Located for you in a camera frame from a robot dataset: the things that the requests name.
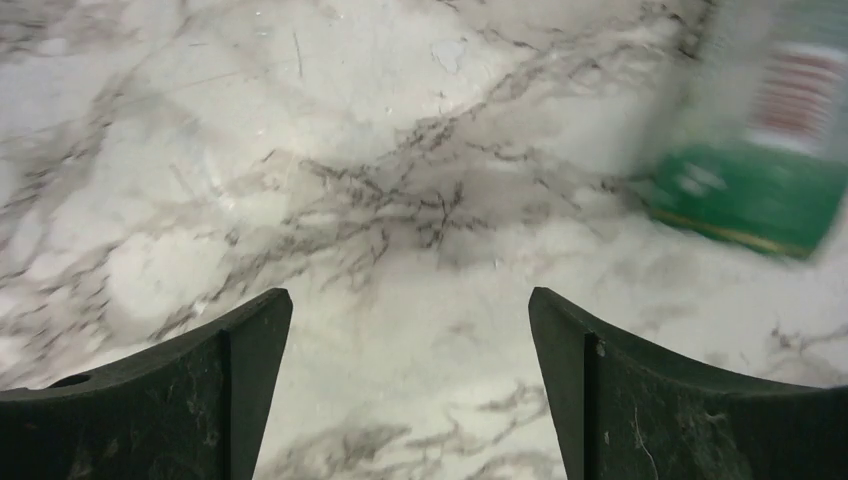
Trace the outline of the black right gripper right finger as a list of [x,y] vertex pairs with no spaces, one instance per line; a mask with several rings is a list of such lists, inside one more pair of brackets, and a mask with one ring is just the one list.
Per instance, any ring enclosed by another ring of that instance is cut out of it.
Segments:
[[843,479],[847,390],[693,360],[546,287],[532,338],[571,479]]

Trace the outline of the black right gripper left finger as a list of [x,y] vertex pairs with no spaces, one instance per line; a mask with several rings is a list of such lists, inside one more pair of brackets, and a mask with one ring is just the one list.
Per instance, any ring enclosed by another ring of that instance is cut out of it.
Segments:
[[188,333],[1,395],[5,479],[249,479],[293,303],[271,289]]

